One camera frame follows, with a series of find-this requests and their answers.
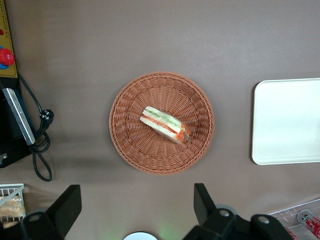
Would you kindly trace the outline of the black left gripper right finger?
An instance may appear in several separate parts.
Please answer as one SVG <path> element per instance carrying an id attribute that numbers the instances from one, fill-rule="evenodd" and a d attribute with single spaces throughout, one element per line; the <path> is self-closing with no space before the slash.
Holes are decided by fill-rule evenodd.
<path id="1" fill-rule="evenodd" d="M 232 229 L 237 220 L 230 206 L 214 203 L 203 183 L 194 184 L 194 212 L 199 225 L 206 229 Z"/>

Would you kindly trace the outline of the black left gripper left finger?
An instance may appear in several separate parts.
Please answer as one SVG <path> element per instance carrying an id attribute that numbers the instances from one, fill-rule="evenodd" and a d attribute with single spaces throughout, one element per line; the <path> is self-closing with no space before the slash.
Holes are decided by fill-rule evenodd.
<path id="1" fill-rule="evenodd" d="M 20 224 L 23 240 L 63 240 L 82 211 L 81 186 L 70 185 L 47 209 L 27 215 Z"/>

